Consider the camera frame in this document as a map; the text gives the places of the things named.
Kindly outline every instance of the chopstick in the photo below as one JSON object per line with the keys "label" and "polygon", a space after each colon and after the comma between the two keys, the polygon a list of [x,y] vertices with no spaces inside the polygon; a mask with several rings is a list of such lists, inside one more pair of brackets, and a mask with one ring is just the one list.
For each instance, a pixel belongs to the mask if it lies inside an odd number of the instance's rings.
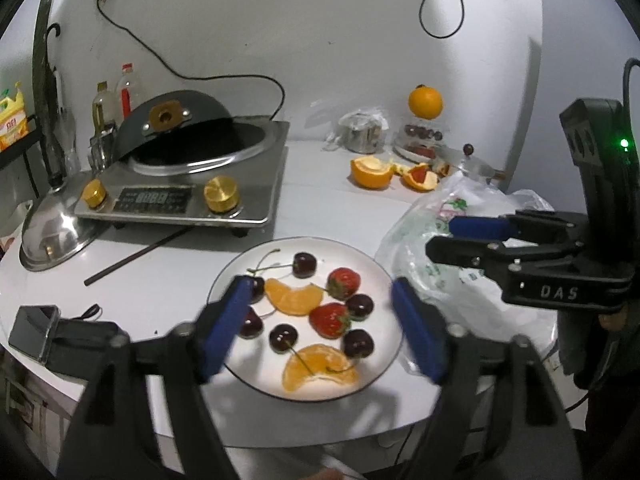
{"label": "chopstick", "polygon": [[133,253],[130,256],[127,256],[126,258],[120,260],[119,262],[113,264],[112,266],[109,266],[106,269],[101,270],[100,272],[84,280],[84,286],[89,286],[92,283],[95,283],[98,280],[103,279],[105,276],[108,276],[109,274],[111,274],[114,270],[118,270],[120,267],[124,267],[125,265],[132,262],[133,260],[137,260],[140,256],[144,256],[145,254],[150,253],[154,249],[157,249],[158,247],[162,247],[163,245],[169,243],[171,240],[175,240],[178,236],[182,236],[183,234],[187,233],[191,229],[193,229],[193,226],[183,227],[179,231],[176,231],[175,233],[168,235],[162,240],[159,240],[156,243],[151,244],[145,247],[144,249],[139,250],[137,253]]}

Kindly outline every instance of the gold knob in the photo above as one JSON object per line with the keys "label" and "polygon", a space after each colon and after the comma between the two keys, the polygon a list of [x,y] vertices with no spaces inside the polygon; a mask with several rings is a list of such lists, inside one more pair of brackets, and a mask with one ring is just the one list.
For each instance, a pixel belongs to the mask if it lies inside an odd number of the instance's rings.
{"label": "gold knob", "polygon": [[214,213],[226,213],[238,205],[238,184],[230,176],[216,176],[204,187],[204,200]]}
{"label": "gold knob", "polygon": [[97,178],[94,178],[84,186],[82,190],[82,200],[84,200],[91,209],[97,208],[104,202],[105,198],[107,198],[107,190],[104,189],[103,184]]}

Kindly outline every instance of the strawberry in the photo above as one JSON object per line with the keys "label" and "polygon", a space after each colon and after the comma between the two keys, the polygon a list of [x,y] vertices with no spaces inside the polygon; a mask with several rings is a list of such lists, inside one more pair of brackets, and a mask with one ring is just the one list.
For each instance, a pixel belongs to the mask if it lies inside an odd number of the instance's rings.
{"label": "strawberry", "polygon": [[347,267],[332,270],[326,279],[326,291],[336,300],[344,301],[353,296],[360,286],[360,275]]}
{"label": "strawberry", "polygon": [[316,306],[309,314],[309,323],[326,339],[338,339],[351,327],[349,312],[341,303]]}

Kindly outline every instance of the white plastic bag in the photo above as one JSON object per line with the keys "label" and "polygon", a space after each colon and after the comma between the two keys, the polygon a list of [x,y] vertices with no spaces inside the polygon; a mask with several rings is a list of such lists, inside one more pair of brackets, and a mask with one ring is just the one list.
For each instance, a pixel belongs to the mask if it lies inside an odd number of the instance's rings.
{"label": "white plastic bag", "polygon": [[[447,321],[494,340],[508,341],[521,333],[539,352],[547,352],[556,337],[555,311],[506,304],[498,285],[481,271],[434,264],[424,253],[431,237],[449,234],[448,221],[453,216],[497,217],[516,209],[551,211],[552,207],[533,191],[505,195],[457,172],[415,201],[386,234],[375,259],[393,277],[407,277],[420,298],[435,304]],[[507,246],[526,244],[513,238],[505,242]]]}
{"label": "white plastic bag", "polygon": [[382,129],[382,142],[386,137],[386,132],[389,129],[389,123],[386,120],[386,112],[382,108],[359,108],[353,112],[342,116],[338,123],[335,125],[334,130],[324,140],[324,147],[322,148],[326,152],[333,152],[340,148],[344,143],[344,137],[351,129],[365,129],[372,124],[376,124]]}
{"label": "white plastic bag", "polygon": [[5,252],[9,250],[11,244],[20,233],[22,229],[22,222],[27,216],[29,209],[33,206],[33,200],[27,200],[18,204],[14,212],[9,216],[9,219],[0,226],[0,259]]}

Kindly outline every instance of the orange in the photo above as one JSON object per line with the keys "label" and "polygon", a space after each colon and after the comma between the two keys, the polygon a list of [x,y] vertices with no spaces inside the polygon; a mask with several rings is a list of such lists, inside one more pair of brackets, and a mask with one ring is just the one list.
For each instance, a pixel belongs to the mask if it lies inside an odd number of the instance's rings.
{"label": "orange", "polygon": [[264,291],[271,304],[288,316],[308,316],[322,303],[324,290],[313,283],[301,288],[291,288],[275,278],[264,282]]}
{"label": "orange", "polygon": [[394,165],[382,162],[372,155],[361,156],[351,161],[351,176],[362,187],[381,189],[391,182]]}
{"label": "orange", "polygon": [[289,357],[282,373],[282,387],[287,392],[294,392],[314,379],[328,379],[347,386],[358,381],[358,372],[355,368],[351,368],[347,356],[339,350],[331,346],[315,344]]}
{"label": "orange", "polygon": [[416,191],[431,191],[438,185],[438,175],[429,171],[429,165],[425,163],[412,167],[402,175],[402,180]]}
{"label": "orange", "polygon": [[435,88],[420,85],[409,94],[409,110],[416,117],[435,119],[443,108],[442,95]]}

